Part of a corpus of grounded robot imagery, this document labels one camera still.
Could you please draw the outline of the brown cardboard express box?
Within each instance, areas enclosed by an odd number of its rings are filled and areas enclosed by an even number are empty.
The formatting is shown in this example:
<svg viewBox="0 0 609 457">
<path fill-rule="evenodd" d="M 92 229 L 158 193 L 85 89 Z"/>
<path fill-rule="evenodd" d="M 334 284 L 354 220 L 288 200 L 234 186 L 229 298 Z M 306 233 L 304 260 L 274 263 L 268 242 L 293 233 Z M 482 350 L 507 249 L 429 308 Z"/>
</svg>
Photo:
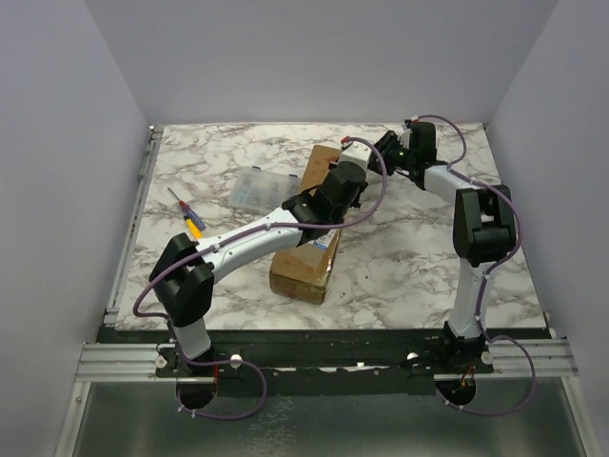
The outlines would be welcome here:
<svg viewBox="0 0 609 457">
<path fill-rule="evenodd" d="M 314 207 L 315 225 L 338 225 L 348 211 L 342 208 L 342 183 L 347 173 L 331 166 L 340 154 L 338 149 L 316 145 L 309 156 L 299 191 L 309 191 L 304 201 Z M 320 305 L 328 291 L 342 232 L 308 229 L 304 234 L 303 244 L 274 254 L 269 286 L 277 294 Z"/>
</svg>

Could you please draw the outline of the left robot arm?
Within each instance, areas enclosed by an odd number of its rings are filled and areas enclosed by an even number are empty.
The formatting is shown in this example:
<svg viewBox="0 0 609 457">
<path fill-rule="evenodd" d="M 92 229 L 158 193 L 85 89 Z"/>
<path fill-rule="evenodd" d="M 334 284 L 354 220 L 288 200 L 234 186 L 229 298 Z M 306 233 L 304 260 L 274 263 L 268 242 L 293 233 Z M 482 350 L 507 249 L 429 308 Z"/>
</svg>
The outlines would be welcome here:
<svg viewBox="0 0 609 457">
<path fill-rule="evenodd" d="M 174 236 L 149 276 L 179 346 L 177 364 L 196 376 L 209 367 L 205 314 L 213 288 L 232 271 L 280 250 L 313 242 L 335 230 L 367 187 L 365 170 L 349 161 L 319 186 L 287 199 L 266 217 L 205 242 Z"/>
</svg>

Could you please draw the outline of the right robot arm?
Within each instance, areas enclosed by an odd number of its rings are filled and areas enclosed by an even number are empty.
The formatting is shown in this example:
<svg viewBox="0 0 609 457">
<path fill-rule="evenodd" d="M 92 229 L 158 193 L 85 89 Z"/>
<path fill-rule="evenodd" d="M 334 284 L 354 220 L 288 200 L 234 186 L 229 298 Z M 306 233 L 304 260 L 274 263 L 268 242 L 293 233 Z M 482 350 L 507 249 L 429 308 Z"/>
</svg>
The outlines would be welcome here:
<svg viewBox="0 0 609 457">
<path fill-rule="evenodd" d="M 370 170 L 381 173 L 385 166 L 388 175 L 402 174 L 453 206 L 452 240 L 460 276 L 437 360 L 444 370 L 458 372 L 484 352 L 484 321 L 495 269 L 517 246 L 510 189 L 478 184 L 456 171 L 453 162 L 439 160 L 436 127 L 429 122 L 410 120 L 402 134 L 390 130 L 375 147 L 382 158 L 371 158 Z"/>
</svg>

